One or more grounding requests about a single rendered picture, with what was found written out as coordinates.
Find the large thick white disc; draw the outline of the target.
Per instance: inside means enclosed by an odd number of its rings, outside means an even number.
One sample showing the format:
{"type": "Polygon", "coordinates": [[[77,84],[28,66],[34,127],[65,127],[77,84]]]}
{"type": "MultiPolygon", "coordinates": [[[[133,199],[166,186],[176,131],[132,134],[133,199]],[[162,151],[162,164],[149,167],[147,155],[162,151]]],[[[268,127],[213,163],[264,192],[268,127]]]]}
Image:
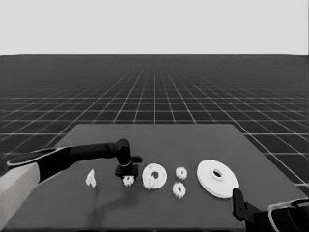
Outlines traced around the large thick white disc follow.
{"type": "Polygon", "coordinates": [[[233,196],[233,189],[239,187],[239,182],[234,172],[218,160],[202,160],[197,166],[196,175],[200,185],[217,198],[231,198],[233,196]]]}

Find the white round carrier with pins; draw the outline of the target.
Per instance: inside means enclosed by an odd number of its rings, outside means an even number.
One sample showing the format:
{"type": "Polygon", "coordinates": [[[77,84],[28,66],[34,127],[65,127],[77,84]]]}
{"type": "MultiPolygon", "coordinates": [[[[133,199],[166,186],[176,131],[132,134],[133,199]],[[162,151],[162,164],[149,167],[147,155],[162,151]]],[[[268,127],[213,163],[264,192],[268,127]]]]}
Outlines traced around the white round carrier with pins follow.
{"type": "Polygon", "coordinates": [[[161,189],[167,182],[167,172],[165,168],[158,163],[150,163],[144,168],[142,181],[149,176],[155,177],[154,189],[161,189]]]}

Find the small white T-shaped piece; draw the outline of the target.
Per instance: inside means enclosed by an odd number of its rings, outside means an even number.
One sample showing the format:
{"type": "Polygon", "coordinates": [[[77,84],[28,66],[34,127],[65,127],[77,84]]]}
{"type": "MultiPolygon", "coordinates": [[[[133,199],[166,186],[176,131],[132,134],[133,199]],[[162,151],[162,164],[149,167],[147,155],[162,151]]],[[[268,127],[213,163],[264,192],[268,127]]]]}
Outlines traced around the small white T-shaped piece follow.
{"type": "Polygon", "coordinates": [[[91,186],[94,188],[97,185],[96,179],[95,179],[95,171],[91,170],[85,180],[85,183],[87,186],[91,186]]]}

